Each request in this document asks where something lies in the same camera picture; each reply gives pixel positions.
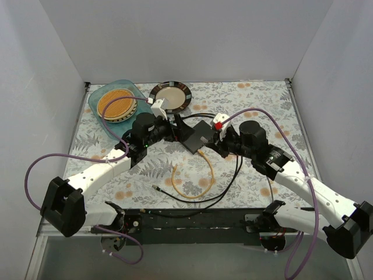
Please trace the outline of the black network switch box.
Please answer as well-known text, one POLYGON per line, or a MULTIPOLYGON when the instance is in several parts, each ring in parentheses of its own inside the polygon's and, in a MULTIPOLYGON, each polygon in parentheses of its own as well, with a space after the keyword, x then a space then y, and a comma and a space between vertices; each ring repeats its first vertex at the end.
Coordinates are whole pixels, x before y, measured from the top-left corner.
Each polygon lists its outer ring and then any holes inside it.
POLYGON ((182 145, 192 154, 208 143, 214 136, 215 131, 205 122, 200 121, 193 127, 192 134, 182 142, 182 145))

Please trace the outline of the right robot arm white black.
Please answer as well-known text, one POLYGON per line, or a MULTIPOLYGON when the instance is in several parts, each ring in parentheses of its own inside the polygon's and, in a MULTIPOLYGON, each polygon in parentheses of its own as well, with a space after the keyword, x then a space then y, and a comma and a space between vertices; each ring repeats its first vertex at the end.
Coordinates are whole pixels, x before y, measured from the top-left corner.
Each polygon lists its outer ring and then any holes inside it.
POLYGON ((314 207, 314 214, 275 202, 275 211, 264 216, 264 226, 271 232, 293 228, 316 233, 339 255, 354 259, 372 236, 372 205, 357 203, 333 191, 306 173, 300 163, 268 142, 266 131, 256 121, 245 121, 239 130, 229 121, 215 117, 213 136, 206 146, 222 157, 233 153, 251 160, 252 167, 272 181, 288 188, 314 207))

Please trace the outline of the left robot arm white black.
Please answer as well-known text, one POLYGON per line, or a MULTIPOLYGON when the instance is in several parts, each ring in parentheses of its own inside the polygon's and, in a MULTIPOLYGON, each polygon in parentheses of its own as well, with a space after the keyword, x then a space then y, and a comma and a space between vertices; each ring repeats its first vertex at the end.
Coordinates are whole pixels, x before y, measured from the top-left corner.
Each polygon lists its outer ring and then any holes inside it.
POLYGON ((136 116, 132 128, 123 134, 102 163, 66 179, 54 178, 47 189, 41 216, 65 237, 71 237, 84 226, 104 226, 111 233, 124 227, 125 211, 113 202, 88 205, 89 198, 101 187, 137 165, 149 146, 162 140, 183 142, 195 129, 176 114, 175 124, 150 113, 136 116))

